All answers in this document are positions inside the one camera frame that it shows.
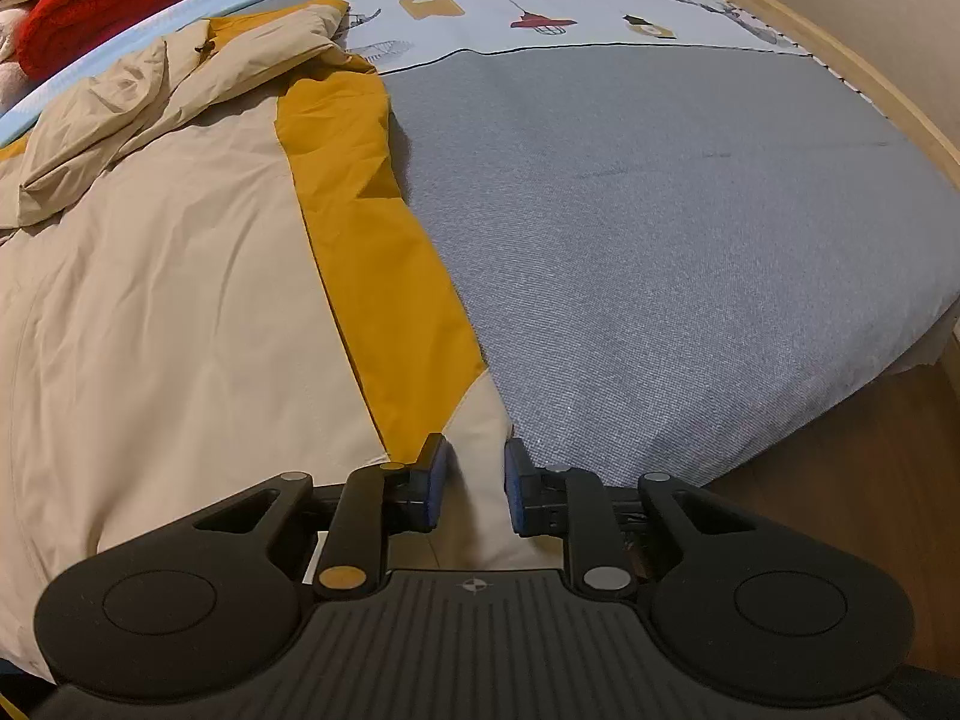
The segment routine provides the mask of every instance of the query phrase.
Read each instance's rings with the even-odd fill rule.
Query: yellow tag print
[[[648,22],[646,19],[640,18],[640,16],[624,16],[623,20],[627,23],[627,29],[631,29],[641,35],[648,35],[649,37],[662,38],[664,40],[676,40],[677,36],[665,26],[659,26],[655,23]]]
[[[464,9],[453,0],[400,0],[400,4],[416,20],[427,16],[464,15]]]

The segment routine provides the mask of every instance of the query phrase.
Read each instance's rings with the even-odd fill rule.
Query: ribbed black surface
[[[296,644],[232,690],[161,707],[75,688],[35,720],[902,720],[871,697],[768,709],[695,683],[630,608],[570,594],[555,571],[395,572],[367,600],[320,607]]]

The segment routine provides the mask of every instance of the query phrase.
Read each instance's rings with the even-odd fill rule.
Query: brown floor
[[[942,365],[866,386],[710,487],[890,573],[914,605],[911,664],[960,677],[960,402]]]

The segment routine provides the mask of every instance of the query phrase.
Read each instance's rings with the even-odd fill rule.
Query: gray bed sheet
[[[460,52],[385,82],[404,195],[538,464],[707,482],[956,309],[960,196],[808,57]]]

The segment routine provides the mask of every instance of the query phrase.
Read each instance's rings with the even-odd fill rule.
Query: crosshair logo
[[[478,592],[483,592],[491,584],[488,581],[480,579],[480,577],[470,577],[467,581],[462,584],[458,584],[459,587],[462,587],[468,593],[476,595]]]

